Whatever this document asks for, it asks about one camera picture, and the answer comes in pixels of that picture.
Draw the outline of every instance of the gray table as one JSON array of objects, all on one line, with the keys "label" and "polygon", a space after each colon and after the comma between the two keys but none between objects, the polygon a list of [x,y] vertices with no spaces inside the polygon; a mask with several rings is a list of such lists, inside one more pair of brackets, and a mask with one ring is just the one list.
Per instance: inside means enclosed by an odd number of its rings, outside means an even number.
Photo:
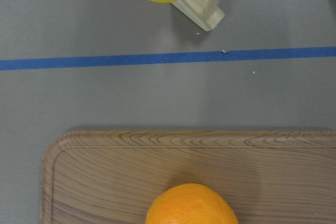
[{"label": "gray table", "polygon": [[[0,0],[0,60],[336,46],[336,0],[224,0],[205,33],[146,0]],[[0,71],[0,222],[37,223],[72,129],[336,129],[336,58]]]}]

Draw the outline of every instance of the wooden tray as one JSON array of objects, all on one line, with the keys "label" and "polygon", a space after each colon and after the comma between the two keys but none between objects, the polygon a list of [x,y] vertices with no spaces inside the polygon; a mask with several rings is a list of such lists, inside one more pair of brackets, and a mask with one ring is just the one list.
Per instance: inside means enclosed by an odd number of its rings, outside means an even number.
[{"label": "wooden tray", "polygon": [[156,196],[189,182],[240,224],[335,224],[336,132],[70,132],[44,157],[41,222],[144,223]]}]

